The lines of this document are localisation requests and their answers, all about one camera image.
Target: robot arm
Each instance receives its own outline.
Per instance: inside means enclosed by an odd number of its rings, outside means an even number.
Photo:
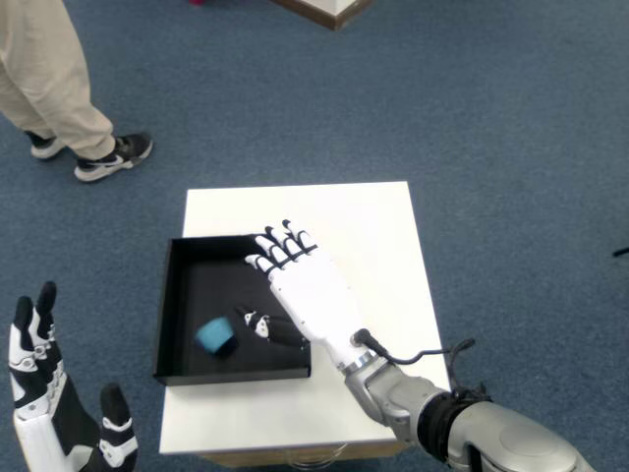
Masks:
[[[351,290],[331,258],[306,231],[283,224],[287,233],[267,227],[257,236],[265,256],[246,261],[266,274],[302,335],[326,347],[370,418],[460,472],[595,472],[568,442],[486,395],[409,377],[381,346],[368,348]]]
[[[100,427],[83,409],[55,338],[56,294],[55,284],[47,282],[35,306],[22,297],[11,324],[14,426],[29,470],[130,472],[138,442],[127,402],[111,383],[101,391]]]

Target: sneaker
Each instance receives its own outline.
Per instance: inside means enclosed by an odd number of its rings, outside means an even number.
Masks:
[[[45,140],[44,138],[40,138],[38,135],[30,131],[26,131],[25,133],[30,138],[30,142],[32,143],[32,146],[30,147],[30,154],[35,159],[51,159],[66,146],[57,137]]]
[[[146,133],[116,138],[116,147],[98,160],[77,159],[75,176],[82,182],[94,182],[121,169],[132,169],[148,157],[153,141]]]

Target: black box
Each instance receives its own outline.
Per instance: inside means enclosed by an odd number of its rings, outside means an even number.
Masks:
[[[234,311],[240,304],[288,319],[264,274],[244,262],[259,251],[251,236],[170,241],[153,362],[158,381],[190,385],[310,376],[309,344],[300,349],[267,342]],[[224,358],[206,353],[194,340],[197,329],[218,317],[229,320],[238,341]]]

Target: small black object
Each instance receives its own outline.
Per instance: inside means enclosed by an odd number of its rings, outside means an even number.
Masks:
[[[625,255],[627,253],[629,253],[629,248],[619,249],[618,251],[614,251],[613,252],[613,256],[615,258],[617,258],[617,257],[623,256],[623,255]]]

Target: white table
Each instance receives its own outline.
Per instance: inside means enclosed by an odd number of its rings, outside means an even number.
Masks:
[[[406,182],[190,190],[184,237],[299,221],[337,262],[365,325],[397,357],[440,348]],[[166,387],[160,452],[244,452],[393,442],[361,410],[326,352],[309,379]],[[448,388],[442,356],[404,367]]]

